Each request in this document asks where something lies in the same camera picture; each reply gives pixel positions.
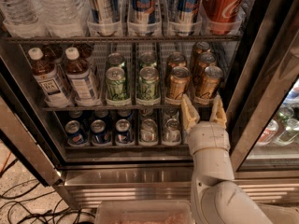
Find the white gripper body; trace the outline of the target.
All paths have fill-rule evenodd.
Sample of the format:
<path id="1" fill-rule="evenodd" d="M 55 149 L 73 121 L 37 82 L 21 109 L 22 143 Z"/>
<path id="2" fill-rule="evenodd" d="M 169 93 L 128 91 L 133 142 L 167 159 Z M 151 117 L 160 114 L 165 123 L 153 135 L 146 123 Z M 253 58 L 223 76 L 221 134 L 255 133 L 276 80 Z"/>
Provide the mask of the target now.
<path id="1" fill-rule="evenodd" d="M 229 134 L 220 124 L 209 121 L 196 124 L 189 132 L 186 143 L 192 156 L 207 148 L 230 150 Z"/>

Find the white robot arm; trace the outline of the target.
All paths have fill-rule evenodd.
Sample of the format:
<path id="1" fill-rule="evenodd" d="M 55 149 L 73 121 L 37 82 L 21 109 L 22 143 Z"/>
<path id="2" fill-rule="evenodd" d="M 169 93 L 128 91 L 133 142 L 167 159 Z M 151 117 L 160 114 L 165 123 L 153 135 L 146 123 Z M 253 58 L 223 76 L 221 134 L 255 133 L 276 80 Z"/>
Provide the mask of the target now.
<path id="1" fill-rule="evenodd" d="M 272 224 L 234 182 L 229 134 L 221 122 L 201 121 L 186 95 L 181 100 L 181 114 L 193 159 L 191 209 L 196 224 Z"/>

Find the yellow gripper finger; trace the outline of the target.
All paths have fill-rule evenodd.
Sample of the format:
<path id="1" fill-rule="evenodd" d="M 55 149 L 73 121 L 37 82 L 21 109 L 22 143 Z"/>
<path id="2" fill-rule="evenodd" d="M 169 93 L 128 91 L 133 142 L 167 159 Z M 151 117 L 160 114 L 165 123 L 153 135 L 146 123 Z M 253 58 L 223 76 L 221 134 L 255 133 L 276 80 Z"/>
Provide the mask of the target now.
<path id="1" fill-rule="evenodd" d="M 227 116 L 223 108 L 222 99 L 218 94 L 213 100 L 213 106 L 209 120 L 211 122 L 218 123 L 223 128 L 226 128 Z"/>
<path id="2" fill-rule="evenodd" d="M 184 130 L 186 133 L 189 133 L 191 129 L 199 122 L 200 116 L 196 108 L 192 105 L 190 98 L 186 94 L 182 96 L 181 112 Z"/>

